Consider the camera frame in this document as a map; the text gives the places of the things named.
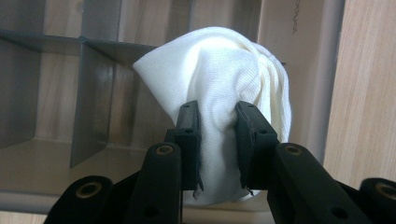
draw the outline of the white towel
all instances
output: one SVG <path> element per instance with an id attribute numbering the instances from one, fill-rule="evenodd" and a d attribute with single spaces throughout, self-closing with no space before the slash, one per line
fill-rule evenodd
<path id="1" fill-rule="evenodd" d="M 237 32 L 209 27 L 183 35 L 142 57 L 134 69 L 176 124 L 179 107 L 198 101 L 201 113 L 201 178 L 204 191 L 185 192 L 184 203 L 205 205 L 239 199 L 241 189 L 234 125 L 238 101 L 256 105 L 287 142 L 289 82 L 267 49 Z"/>

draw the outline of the white cloth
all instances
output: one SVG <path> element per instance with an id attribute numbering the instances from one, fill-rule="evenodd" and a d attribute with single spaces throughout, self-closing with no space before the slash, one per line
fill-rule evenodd
<path id="1" fill-rule="evenodd" d="M 169 42 L 142 57 L 134 69 L 176 124 L 179 107 L 198 101 L 201 113 L 201 178 L 204 191 L 184 203 L 233 201 L 241 189 L 234 125 L 238 101 L 256 105 L 287 142 L 290 132 L 289 82 L 267 49 L 233 30 L 209 27 Z"/>

